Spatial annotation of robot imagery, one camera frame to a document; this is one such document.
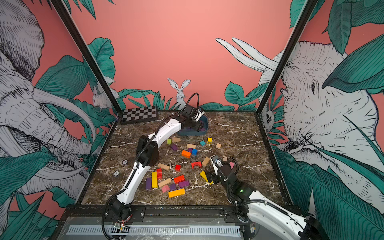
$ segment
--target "orange block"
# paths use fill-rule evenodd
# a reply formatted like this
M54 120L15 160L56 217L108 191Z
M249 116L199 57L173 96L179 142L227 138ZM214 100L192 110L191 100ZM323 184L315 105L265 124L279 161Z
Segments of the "orange block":
M191 153L183 150L181 152L181 156L186 157L186 158L190 158L191 157Z
M175 191L171 191L171 192L168 192L168 197L171 198L171 197L177 197L177 196L180 196L180 195L184 195L185 194L185 189L184 188L181 188L179 190L175 190Z

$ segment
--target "pink wall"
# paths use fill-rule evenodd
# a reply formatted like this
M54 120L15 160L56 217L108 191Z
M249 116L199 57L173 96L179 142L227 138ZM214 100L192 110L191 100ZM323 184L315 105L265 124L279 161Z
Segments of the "pink wall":
M96 20L83 6L80 12L70 1L72 17L87 44L109 38L115 50L116 91L124 88L160 90L166 100L185 79L186 98L200 93L200 103L225 100L230 81L245 94L254 89L261 73L244 67L219 43L232 37L253 45L273 58L288 41L289 1L94 1ZM135 99L144 104L142 99ZM134 105L125 99L127 107Z

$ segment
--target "black frame edge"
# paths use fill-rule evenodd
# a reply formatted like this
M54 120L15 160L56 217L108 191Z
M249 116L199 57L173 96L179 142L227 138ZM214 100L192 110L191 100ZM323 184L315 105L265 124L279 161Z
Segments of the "black frame edge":
M72 21L71 15L67 12L66 7L61 2L61 0L51 0L57 14L60 16L61 20L63 21L64 25L66 26L68 32L72 36L73 40L75 41L77 47L79 48L81 54L83 55L85 61L87 61L90 69L92 70L93 74L95 75L96 79L104 89L105 93L107 94L107 97L111 101L113 107L115 110L120 113L122 112L122 109L119 106L119 103L116 101L115 97L113 96L111 89L109 88L108 84L104 80L104 75L101 72L99 66L97 65L95 59L93 58L92 54L90 53L87 44L85 43L83 37L81 36L79 30L77 29L75 23Z

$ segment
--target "rabbit ear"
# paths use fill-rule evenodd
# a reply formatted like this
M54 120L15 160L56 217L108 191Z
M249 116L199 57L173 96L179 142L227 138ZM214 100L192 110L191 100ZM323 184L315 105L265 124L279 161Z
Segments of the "rabbit ear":
M183 84L181 84L181 88L180 89L183 89L185 88L186 86L188 86L188 84L191 82L191 80L187 79L183 82Z
M170 78L167 78L167 79L168 79L168 81L169 81L169 84L170 84L174 89L176 89L176 90L179 89L179 86L177 85L177 83L176 83L175 81L173 81L173 80L170 79Z

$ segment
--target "rabbit illustration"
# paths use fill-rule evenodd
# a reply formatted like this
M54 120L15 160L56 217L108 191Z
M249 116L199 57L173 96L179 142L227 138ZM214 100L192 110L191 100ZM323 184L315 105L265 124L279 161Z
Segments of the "rabbit illustration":
M179 88L179 86L177 85L177 83L175 81L173 81L172 79L168 78L168 81L169 81L169 84L177 90L177 95L176 95L176 106L179 106L178 109L181 109L185 106L185 101L184 101L184 98L185 98L185 95L183 94L183 89L188 86L188 84L191 82L191 80L187 79L185 80L182 84L181 84L181 87Z

